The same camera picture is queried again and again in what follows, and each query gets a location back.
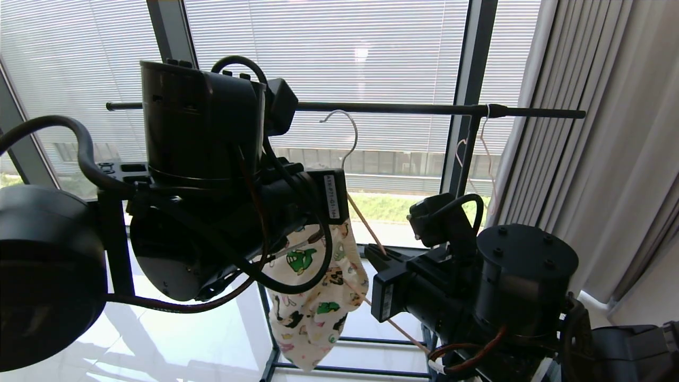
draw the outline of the black horizontal rod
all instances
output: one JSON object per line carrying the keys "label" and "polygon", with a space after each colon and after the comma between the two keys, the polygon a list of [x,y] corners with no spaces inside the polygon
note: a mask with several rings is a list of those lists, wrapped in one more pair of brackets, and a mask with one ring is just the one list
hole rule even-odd
{"label": "black horizontal rod", "polygon": [[[546,117],[546,118],[584,118],[581,110],[562,109],[528,109],[524,107],[505,107],[491,104],[491,118],[505,116]],[[108,102],[106,108],[114,110],[141,109],[141,102]],[[300,102],[297,111],[333,111],[341,109],[350,113],[380,114],[437,114],[443,116],[479,116],[488,115],[487,105],[453,106],[453,105],[412,105],[405,103],[334,103],[334,102]]]}
{"label": "black horizontal rod", "polygon": [[340,341],[346,341],[346,342],[359,342],[359,343],[381,343],[385,345],[414,345],[410,341],[402,341],[402,340],[388,340],[388,339],[381,339],[381,338],[362,338],[362,337],[340,337]]}
{"label": "black horizontal rod", "polygon": [[[277,368],[298,368],[293,364],[286,362],[274,362],[272,364]],[[391,377],[410,377],[410,378],[429,378],[427,372],[412,372],[412,371],[396,371],[396,370],[376,370],[371,368],[342,368],[339,366],[316,366],[314,370],[317,371],[334,371],[334,372],[352,372],[354,374],[369,374],[369,375],[389,375]]]}

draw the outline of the white patterned cloth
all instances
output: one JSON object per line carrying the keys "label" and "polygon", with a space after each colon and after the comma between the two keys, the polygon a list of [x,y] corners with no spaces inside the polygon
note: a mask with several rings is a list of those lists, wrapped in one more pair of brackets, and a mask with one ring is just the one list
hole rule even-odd
{"label": "white patterned cloth", "polygon": [[[347,314],[361,305],[358,293],[368,292],[368,276],[350,222],[330,230],[333,259],[318,285],[293,296],[269,290],[274,338],[283,356],[304,371],[311,371],[332,350]],[[317,225],[306,226],[290,234],[288,243],[304,242],[316,231]],[[324,256],[325,238],[276,259],[264,272],[282,283],[298,285],[313,278]]]}

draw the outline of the curtain fold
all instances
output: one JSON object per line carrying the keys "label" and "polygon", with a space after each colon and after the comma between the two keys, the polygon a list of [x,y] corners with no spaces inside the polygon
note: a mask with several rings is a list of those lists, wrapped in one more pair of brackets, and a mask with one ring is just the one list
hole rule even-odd
{"label": "curtain fold", "polygon": [[587,117],[515,126],[519,149],[503,162],[491,222],[561,237],[580,257],[571,288],[601,302],[620,299],[674,234],[676,14],[675,1],[560,1],[531,106]]}

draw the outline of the tiled floor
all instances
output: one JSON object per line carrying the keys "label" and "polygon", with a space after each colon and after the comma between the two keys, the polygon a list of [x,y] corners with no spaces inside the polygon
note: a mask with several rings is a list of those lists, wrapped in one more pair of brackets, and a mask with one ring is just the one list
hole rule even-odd
{"label": "tiled floor", "polygon": [[[365,265],[372,277],[374,270]],[[137,266],[134,280],[137,294],[159,296]],[[395,321],[421,339],[420,324],[412,316],[402,314]],[[377,323],[366,305],[349,314],[343,335],[403,339],[389,324]],[[0,373],[0,381],[258,381],[270,350],[259,293],[253,286],[235,301],[195,315],[110,303],[70,347],[36,365]],[[426,371],[424,354],[414,346],[338,343],[321,365]],[[274,375],[276,382],[324,380],[422,381],[330,372],[307,375],[289,369]]]}

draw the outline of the baby clothes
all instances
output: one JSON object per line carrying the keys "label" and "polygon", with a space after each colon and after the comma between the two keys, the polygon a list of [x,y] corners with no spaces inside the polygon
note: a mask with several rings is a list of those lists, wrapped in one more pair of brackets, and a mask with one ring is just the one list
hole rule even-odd
{"label": "baby clothes", "polygon": [[[288,236],[294,245],[318,231],[306,226]],[[361,305],[358,293],[368,292],[368,276],[361,264],[351,223],[330,226],[333,258],[323,280],[311,290],[287,295],[269,290],[269,313],[274,338],[283,356],[298,368],[310,371],[332,350],[342,333],[347,314]],[[265,266],[264,272],[289,285],[307,282],[320,269],[325,238],[290,251]]]}

